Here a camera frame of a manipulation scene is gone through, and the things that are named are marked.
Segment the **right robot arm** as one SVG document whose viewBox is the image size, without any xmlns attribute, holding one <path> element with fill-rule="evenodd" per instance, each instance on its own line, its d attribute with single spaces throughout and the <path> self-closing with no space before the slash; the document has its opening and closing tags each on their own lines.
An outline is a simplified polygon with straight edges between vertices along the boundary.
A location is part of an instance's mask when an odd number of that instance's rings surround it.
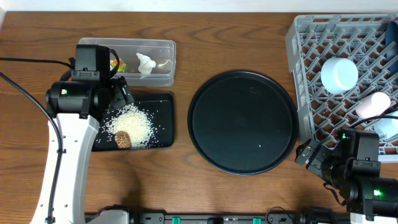
<svg viewBox="0 0 398 224">
<path fill-rule="evenodd" d="M 397 218 L 397 180 L 380 176 L 378 134 L 360 129 L 342 129 L 339 143 L 331 150 L 309 139 L 296 149 L 296 164 L 324 181 L 339 204 L 368 221 L 376 217 Z"/>
</svg>

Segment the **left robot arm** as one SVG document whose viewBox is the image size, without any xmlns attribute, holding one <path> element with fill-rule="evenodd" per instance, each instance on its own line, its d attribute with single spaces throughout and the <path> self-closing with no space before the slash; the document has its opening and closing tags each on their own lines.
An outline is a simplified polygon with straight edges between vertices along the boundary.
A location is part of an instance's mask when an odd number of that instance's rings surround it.
<svg viewBox="0 0 398 224">
<path fill-rule="evenodd" d="M 58 81 L 47 91 L 46 101 L 49 151 L 32 223 L 86 223 L 88 164 L 103 113 L 134 98 L 119 77 L 105 83 Z"/>
</svg>

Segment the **rice grains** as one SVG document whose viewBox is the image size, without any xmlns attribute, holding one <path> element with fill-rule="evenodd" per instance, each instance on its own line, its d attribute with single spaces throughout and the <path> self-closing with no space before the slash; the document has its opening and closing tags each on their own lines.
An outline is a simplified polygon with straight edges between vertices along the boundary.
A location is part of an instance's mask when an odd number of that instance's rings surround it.
<svg viewBox="0 0 398 224">
<path fill-rule="evenodd" d="M 154 124 L 155 113 L 148 109 L 140 109 L 134 103 L 115 110 L 108 110 L 100 123 L 95 139 L 97 151 L 125 150 L 118 149 L 114 136 L 119 131 L 128 133 L 130 149 L 148 149 L 161 146 L 156 136 L 162 127 Z"/>
</svg>

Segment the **white napkin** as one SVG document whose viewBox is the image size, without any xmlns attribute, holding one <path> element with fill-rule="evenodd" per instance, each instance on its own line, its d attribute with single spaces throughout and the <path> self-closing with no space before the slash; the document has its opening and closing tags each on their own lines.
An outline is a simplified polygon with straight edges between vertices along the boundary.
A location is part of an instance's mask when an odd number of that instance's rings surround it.
<svg viewBox="0 0 398 224">
<path fill-rule="evenodd" d="M 156 67 L 156 62 L 146 55 L 140 53 L 137 53 L 136 55 L 140 61 L 138 71 L 143 75 L 150 75 L 152 69 Z"/>
</svg>

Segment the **light blue bowl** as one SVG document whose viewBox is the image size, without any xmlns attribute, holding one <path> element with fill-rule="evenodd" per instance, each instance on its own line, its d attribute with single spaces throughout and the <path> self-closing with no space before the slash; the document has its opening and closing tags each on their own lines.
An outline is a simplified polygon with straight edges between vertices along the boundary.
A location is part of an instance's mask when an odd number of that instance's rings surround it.
<svg viewBox="0 0 398 224">
<path fill-rule="evenodd" d="M 321 69 L 323 87 L 331 94 L 342 94 L 355 87 L 359 73 L 355 63 L 347 58 L 329 58 Z"/>
</svg>

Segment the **yellow snack wrapper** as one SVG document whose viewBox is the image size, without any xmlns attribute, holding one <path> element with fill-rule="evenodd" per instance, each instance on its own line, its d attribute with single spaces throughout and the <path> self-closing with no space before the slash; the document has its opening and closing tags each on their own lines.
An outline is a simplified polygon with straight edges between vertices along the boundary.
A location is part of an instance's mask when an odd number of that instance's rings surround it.
<svg viewBox="0 0 398 224">
<path fill-rule="evenodd" d="M 118 66 L 118 73 L 125 72 L 128 69 L 128 65 L 124 63 L 121 58 L 119 60 L 114 59 L 110 61 L 111 70 L 113 70 L 116 66 Z"/>
</svg>

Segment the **light blue cup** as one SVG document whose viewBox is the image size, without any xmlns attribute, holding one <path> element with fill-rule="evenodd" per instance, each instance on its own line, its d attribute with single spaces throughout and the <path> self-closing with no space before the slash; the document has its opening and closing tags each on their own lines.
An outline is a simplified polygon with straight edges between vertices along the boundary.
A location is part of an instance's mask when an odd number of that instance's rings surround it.
<svg viewBox="0 0 398 224">
<path fill-rule="evenodd" d="M 374 124 L 374 131 L 379 136 L 384 136 L 386 139 L 389 139 L 395 135 L 397 135 L 398 127 L 397 127 L 397 119 L 392 118 L 383 118 Z"/>
</svg>

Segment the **pink cup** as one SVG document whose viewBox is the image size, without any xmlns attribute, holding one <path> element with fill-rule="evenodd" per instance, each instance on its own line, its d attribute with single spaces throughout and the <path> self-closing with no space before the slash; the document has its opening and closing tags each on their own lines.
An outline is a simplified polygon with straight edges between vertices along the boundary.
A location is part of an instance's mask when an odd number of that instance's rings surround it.
<svg viewBox="0 0 398 224">
<path fill-rule="evenodd" d="M 390 97 L 383 92 L 375 92 L 359 101 L 356 114 L 361 119 L 379 116 L 391 105 Z"/>
</svg>

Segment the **brown food scrap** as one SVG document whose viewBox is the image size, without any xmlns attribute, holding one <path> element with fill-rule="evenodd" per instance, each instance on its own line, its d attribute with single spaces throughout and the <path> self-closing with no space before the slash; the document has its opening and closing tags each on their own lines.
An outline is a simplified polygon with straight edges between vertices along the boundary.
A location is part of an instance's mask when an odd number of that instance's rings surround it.
<svg viewBox="0 0 398 224">
<path fill-rule="evenodd" d="M 118 149 L 130 149 L 131 141 L 129 135 L 125 131 L 119 131 L 115 134 L 114 140 L 117 144 Z"/>
</svg>

